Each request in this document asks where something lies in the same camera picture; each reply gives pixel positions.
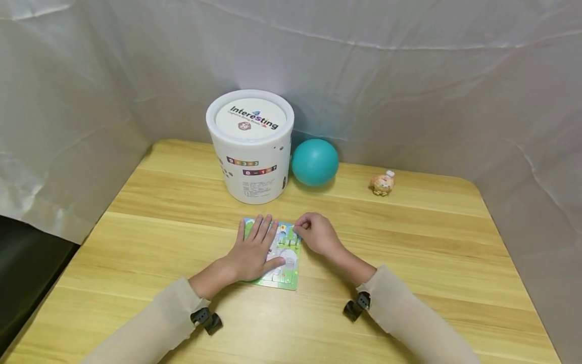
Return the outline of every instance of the hand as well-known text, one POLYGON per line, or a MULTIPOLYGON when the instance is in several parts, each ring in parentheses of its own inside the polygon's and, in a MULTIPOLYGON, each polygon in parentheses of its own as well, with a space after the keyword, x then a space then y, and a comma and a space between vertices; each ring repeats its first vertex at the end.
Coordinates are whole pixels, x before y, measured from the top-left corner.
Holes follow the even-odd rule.
POLYGON ((267 215, 264 220, 261 215, 257 216, 246 239, 244 238, 244 220, 240 221, 235 245, 223 258, 226 266, 235 272, 237 281, 255 280, 285 264, 285 258, 282 257, 265 261, 279 226, 279 222, 275 220, 269 229, 271 220, 271 215, 267 215))
POLYGON ((245 239, 244 220, 240 221, 235 245, 230 252, 189 279, 190 286, 198 297, 211 300, 219 291, 234 282, 252 281, 285 264, 285 258, 282 257, 265 261, 279 225, 274 221, 267 232, 270 223, 271 215, 267 215, 264 220, 261 215, 257 216, 245 239))
POLYGON ((346 250, 331 222, 321 214, 303 214, 295 221, 293 231, 303 238, 311 250, 325 257, 331 257, 346 250))
POLYGON ((305 213, 295 221, 293 230, 311 250, 326 257, 356 287, 376 273, 376 268, 344 247, 331 222, 323 215, 305 213))

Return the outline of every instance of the beige sleeve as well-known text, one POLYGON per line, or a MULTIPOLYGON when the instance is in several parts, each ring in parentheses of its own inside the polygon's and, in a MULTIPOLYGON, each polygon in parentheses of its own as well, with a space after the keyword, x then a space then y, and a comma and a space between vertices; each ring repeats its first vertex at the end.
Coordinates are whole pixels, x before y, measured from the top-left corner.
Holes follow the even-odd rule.
POLYGON ((172 283, 134 318, 109 336, 82 364, 155 364, 190 337, 190 314, 207 307, 185 278, 172 283))
POLYGON ((470 346, 385 266, 358 287, 370 293, 370 316, 426 364, 478 364, 470 346))

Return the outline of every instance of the white backdrop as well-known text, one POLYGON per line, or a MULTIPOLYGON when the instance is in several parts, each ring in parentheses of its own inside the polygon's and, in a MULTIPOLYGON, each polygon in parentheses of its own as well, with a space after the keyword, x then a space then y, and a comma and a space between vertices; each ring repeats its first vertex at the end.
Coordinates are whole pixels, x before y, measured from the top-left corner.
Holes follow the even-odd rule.
POLYGON ((473 181, 581 363, 581 65, 578 0, 5 0, 0 214, 82 243, 151 143, 269 90, 344 161, 473 181))

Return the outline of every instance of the printed logo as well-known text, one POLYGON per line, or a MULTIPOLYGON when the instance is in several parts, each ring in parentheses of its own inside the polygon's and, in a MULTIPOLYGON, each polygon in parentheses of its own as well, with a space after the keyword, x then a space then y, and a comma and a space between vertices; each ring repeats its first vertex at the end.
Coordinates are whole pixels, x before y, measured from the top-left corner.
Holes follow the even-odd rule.
POLYGON ((251 128, 251 123, 247 121, 243 121, 239 123, 240 130, 249 130, 251 128))
MULTIPOLYGON (((250 121, 251 123, 257 124, 262 126, 263 128, 266 128, 267 126, 271 127, 271 129, 275 130, 279 127, 279 125, 277 124, 273 124, 271 121, 269 121, 269 119, 267 118, 263 118, 261 115, 261 112, 259 110, 255 110, 253 112, 248 112, 245 111, 244 109, 239 109, 236 106, 233 106, 232 108, 230 108, 230 110, 228 111, 231 114, 240 116, 248 121, 250 121)), ((248 128, 243 129, 242 128, 242 124, 244 124, 245 122, 239 123, 239 129, 240 130, 249 130, 251 127, 251 125, 247 122, 246 124, 248 124, 248 128)))

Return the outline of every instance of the toy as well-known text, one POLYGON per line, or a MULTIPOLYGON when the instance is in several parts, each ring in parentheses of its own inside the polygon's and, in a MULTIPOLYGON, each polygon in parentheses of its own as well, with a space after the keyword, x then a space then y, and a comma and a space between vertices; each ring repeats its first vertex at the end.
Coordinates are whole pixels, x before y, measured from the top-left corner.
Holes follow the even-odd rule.
POLYGON ((386 196, 394 188, 394 172, 388 170, 386 174, 372 178, 370 187, 375 195, 386 196))
MULTIPOLYGON (((246 238, 253 227, 254 219, 244 219, 244 237, 246 238)), ((295 291, 299 266, 299 252, 301 251, 301 237, 293 232, 293 224, 279 223, 275 239, 271 243, 267 260, 276 257, 285 258, 285 265, 276 268, 261 278, 250 283, 266 287, 275 287, 295 291)))
POLYGON ((291 158, 293 174, 299 182, 310 187, 329 182, 338 171, 338 166, 338 152, 322 139, 301 143, 291 158))

